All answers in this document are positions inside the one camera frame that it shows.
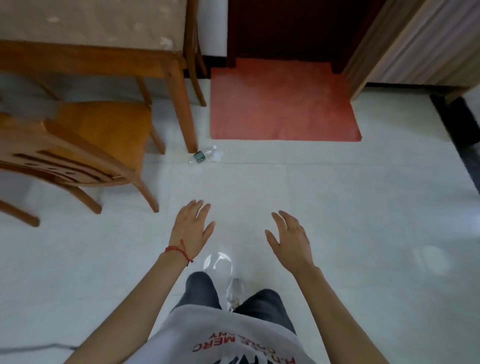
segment dark pants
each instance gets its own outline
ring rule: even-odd
[[[187,278],[185,293],[175,308],[184,304],[222,309],[218,301],[218,294],[208,274],[205,272],[190,274]],[[273,290],[265,289],[257,292],[233,312],[282,325],[296,334],[280,296]]]

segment crushed plastic bottle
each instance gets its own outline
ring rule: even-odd
[[[188,161],[189,164],[198,164],[203,161],[208,162],[219,162],[222,158],[223,152],[219,151],[216,146],[211,146],[207,148],[204,152],[199,151],[193,155],[192,158]]]

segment red string bracelet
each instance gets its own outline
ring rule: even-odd
[[[181,249],[180,249],[179,247],[177,247],[177,246],[172,245],[172,246],[167,246],[167,247],[165,248],[165,253],[166,253],[166,252],[169,252],[170,250],[177,250],[177,251],[179,251],[180,253],[183,254],[183,256],[185,257],[185,259],[186,259],[187,262],[188,262],[187,265],[190,264],[190,263],[193,263],[193,259],[188,258],[187,249],[185,248],[185,244],[183,243],[183,239],[180,239],[180,244],[183,246],[183,250],[181,250]]]

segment chair seat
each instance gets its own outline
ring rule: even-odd
[[[151,110],[143,103],[95,101],[62,103],[55,121],[140,173],[150,130]],[[57,156],[90,165],[111,176],[118,174],[63,148]]]

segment chair backrest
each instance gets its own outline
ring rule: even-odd
[[[112,176],[92,166],[49,152],[58,147],[111,167],[108,155],[51,120],[23,120],[0,113],[1,162],[48,172],[66,184],[102,184],[113,180]]]

